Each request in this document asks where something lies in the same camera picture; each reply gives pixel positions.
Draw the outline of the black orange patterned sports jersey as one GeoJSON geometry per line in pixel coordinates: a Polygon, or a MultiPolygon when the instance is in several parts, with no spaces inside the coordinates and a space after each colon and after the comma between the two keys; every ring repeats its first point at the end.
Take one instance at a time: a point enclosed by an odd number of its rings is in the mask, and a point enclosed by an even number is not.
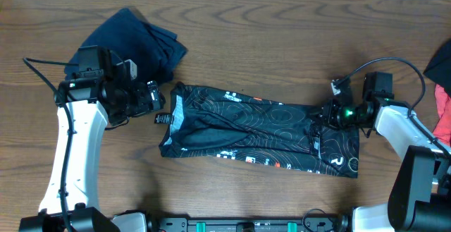
{"type": "Polygon", "coordinates": [[[356,178],[359,132],[325,126],[315,106],[284,104],[213,87],[177,83],[162,157],[218,157],[276,168],[356,178]]]}

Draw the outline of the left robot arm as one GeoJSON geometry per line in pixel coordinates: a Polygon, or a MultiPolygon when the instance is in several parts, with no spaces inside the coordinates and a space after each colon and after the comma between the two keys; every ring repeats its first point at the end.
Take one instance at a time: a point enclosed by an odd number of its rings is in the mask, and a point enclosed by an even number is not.
{"type": "Polygon", "coordinates": [[[36,216],[21,219],[20,231],[148,231],[142,211],[113,218],[101,213],[99,155],[103,135],[163,108],[155,81],[141,81],[130,59],[113,62],[114,51],[78,49],[78,71],[52,87],[58,107],[58,141],[47,191],[36,216]]]}

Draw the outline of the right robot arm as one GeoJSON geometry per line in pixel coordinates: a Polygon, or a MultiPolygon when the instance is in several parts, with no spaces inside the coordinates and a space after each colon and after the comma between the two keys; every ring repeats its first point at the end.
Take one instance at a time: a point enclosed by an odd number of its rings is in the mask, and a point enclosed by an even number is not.
{"type": "Polygon", "coordinates": [[[385,204],[357,207],[351,231],[449,231],[450,147],[441,143],[406,102],[395,100],[389,73],[366,74],[361,104],[350,79],[331,83],[334,97],[319,118],[336,130],[368,129],[384,137],[402,164],[385,204]]]}

